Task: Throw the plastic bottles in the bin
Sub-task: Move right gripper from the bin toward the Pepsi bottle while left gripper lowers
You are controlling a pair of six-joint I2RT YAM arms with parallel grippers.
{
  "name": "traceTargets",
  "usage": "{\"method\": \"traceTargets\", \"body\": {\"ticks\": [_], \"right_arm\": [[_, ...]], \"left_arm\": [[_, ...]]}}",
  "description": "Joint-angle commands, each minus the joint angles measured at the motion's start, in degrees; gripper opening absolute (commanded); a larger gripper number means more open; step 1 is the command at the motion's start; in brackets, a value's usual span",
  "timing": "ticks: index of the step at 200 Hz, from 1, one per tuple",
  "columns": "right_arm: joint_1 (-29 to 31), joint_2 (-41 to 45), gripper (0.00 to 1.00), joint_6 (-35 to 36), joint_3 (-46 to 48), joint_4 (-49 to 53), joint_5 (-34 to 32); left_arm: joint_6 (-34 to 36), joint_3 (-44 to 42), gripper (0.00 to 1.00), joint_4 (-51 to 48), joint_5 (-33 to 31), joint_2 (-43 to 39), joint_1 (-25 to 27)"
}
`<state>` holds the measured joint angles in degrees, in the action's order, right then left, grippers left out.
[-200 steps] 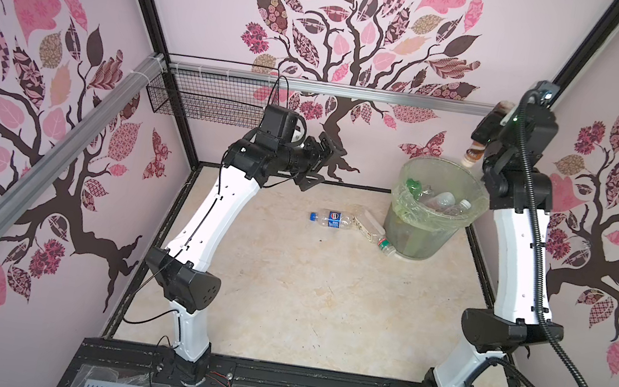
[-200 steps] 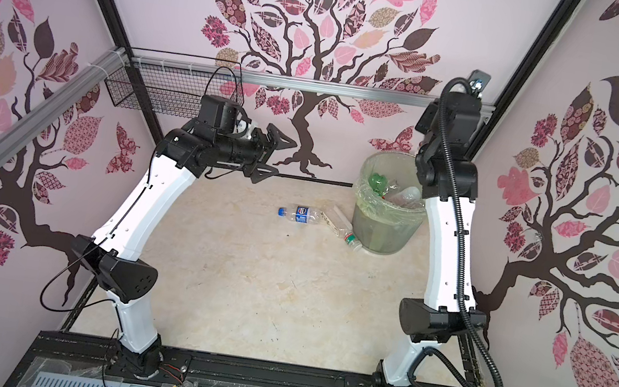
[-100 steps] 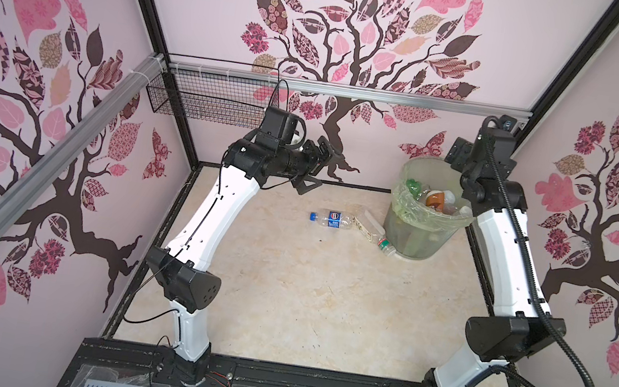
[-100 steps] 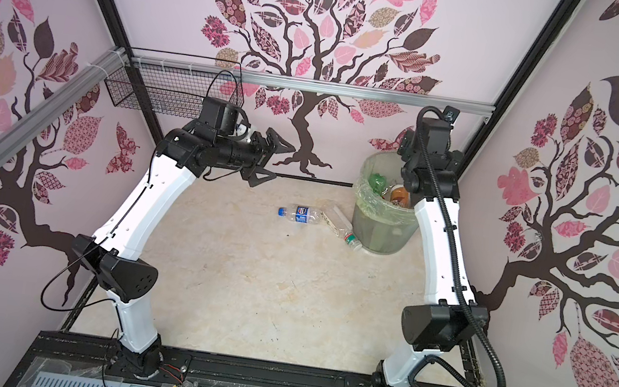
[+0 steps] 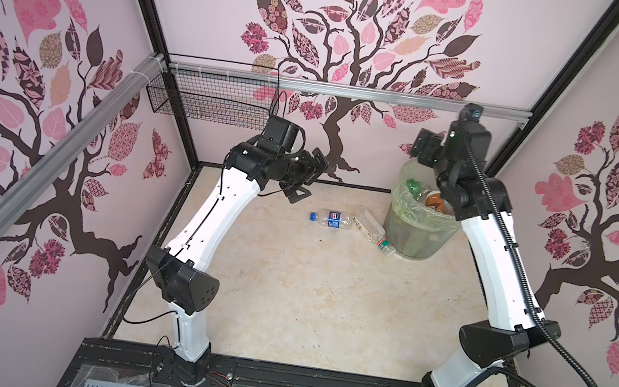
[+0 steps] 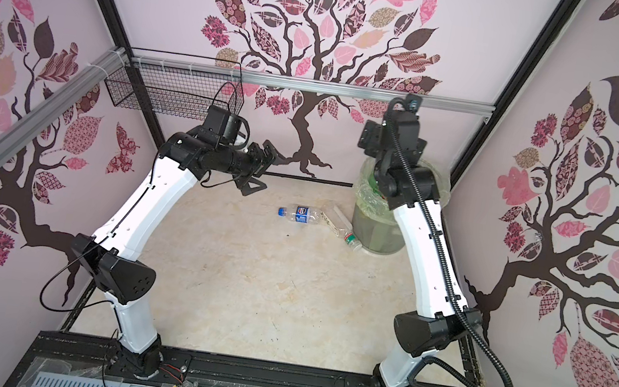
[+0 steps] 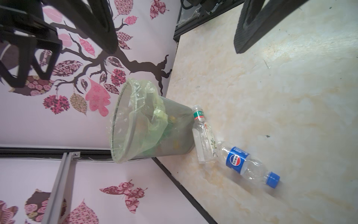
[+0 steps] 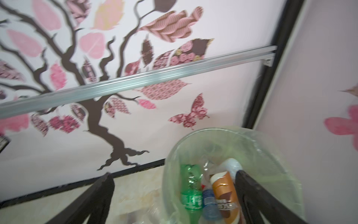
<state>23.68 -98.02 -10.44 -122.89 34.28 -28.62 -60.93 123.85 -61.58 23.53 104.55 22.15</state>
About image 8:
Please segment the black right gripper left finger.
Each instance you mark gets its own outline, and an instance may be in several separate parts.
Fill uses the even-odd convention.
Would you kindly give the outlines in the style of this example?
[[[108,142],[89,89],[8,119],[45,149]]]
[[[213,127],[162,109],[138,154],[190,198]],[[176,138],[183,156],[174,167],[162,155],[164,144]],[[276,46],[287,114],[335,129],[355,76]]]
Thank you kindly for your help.
[[[104,224],[107,220],[115,189],[111,173],[106,173],[76,198],[48,224]]]

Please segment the green Sprite bottle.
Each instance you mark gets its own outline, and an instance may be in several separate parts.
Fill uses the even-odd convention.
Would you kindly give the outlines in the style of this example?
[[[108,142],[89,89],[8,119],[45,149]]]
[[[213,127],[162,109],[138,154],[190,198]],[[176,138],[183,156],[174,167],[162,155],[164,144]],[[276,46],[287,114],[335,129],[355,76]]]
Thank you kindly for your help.
[[[189,215],[190,224],[198,224],[202,214],[202,172],[198,165],[180,166],[180,201]]]

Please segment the clear bottle blue label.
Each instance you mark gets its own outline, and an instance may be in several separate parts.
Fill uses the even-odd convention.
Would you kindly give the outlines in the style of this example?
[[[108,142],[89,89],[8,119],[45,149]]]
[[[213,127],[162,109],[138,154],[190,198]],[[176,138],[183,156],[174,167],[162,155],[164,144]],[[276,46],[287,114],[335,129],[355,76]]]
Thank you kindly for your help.
[[[221,221],[222,216],[218,209],[212,187],[207,184],[202,191],[203,217],[207,221]]]

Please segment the white bottle red cap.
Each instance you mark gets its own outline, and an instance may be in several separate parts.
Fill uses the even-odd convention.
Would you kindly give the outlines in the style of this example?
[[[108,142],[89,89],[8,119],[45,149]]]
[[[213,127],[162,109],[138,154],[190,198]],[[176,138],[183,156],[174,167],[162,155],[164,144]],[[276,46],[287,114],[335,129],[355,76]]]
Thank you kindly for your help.
[[[232,178],[236,177],[238,171],[243,170],[242,165],[234,158],[228,158],[219,165],[220,170],[228,171]]]

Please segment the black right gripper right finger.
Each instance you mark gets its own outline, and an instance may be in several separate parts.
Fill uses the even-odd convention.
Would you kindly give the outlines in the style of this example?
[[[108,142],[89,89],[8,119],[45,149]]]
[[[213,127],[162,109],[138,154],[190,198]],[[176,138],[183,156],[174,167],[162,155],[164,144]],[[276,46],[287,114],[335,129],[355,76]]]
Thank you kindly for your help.
[[[243,170],[236,173],[235,190],[247,224],[263,224],[263,218],[271,224],[306,223]]]

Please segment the orange tea bottle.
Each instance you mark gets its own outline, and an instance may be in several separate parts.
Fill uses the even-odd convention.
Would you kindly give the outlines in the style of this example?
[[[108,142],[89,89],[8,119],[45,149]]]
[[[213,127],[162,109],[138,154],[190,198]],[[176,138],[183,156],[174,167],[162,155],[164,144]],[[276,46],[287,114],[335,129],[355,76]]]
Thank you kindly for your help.
[[[230,173],[225,171],[211,176],[219,212],[226,224],[238,224],[241,219],[241,206]]]

